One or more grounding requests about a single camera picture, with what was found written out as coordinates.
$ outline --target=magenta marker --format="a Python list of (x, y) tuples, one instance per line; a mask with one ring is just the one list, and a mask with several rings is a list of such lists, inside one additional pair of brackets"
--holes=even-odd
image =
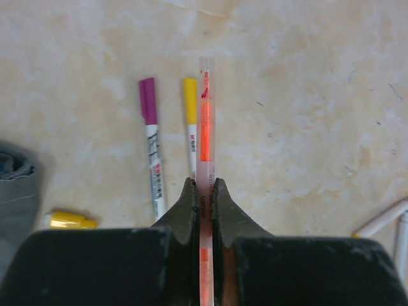
[(164, 215), (167, 208), (163, 191), (163, 167), (159, 150), (159, 129), (157, 125), (154, 78), (146, 78), (145, 80), (139, 81), (139, 91), (140, 106), (142, 107), (142, 115), (146, 124), (154, 217), (158, 220)]

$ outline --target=white pen barrel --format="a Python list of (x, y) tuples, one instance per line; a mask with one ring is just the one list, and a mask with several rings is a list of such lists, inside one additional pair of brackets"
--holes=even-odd
[(398, 239), (395, 247), (395, 266), (401, 280), (405, 280), (405, 268), (407, 263), (407, 248), (408, 248), (408, 212), (404, 212), (401, 216), (398, 226)]
[(377, 233), (381, 228), (383, 228), (388, 223), (394, 221), (401, 214), (408, 210), (408, 201), (402, 201), (382, 214), (378, 215), (376, 218), (368, 222), (362, 228), (354, 233), (354, 236), (361, 238), (368, 238)]
[(152, 186), (153, 211), (156, 220), (167, 211), (163, 190), (163, 165), (161, 163), (158, 126), (146, 126), (146, 137), (150, 163), (150, 184)]
[(196, 124), (188, 125), (187, 132), (189, 133), (191, 178), (195, 180), (197, 165), (197, 125)]

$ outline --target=orange highlighter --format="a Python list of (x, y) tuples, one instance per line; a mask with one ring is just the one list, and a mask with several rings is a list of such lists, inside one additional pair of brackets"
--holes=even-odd
[(200, 305), (214, 305), (212, 192), (215, 182), (214, 58), (200, 57), (197, 105), (196, 184), (200, 193)]

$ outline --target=yellow pen cap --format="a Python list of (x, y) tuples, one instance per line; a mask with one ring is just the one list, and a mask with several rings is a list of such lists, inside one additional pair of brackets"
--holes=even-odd
[(194, 78), (183, 79), (184, 101), (186, 102), (187, 124), (197, 123), (197, 80)]
[(45, 228), (60, 230), (94, 229), (98, 227), (96, 221), (88, 220), (84, 215), (72, 214), (70, 212), (51, 212), (43, 218)]

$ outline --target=gray cloth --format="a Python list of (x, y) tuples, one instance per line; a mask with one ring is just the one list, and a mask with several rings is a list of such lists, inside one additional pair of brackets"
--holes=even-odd
[(38, 210), (38, 174), (33, 162), (0, 142), (0, 283)]

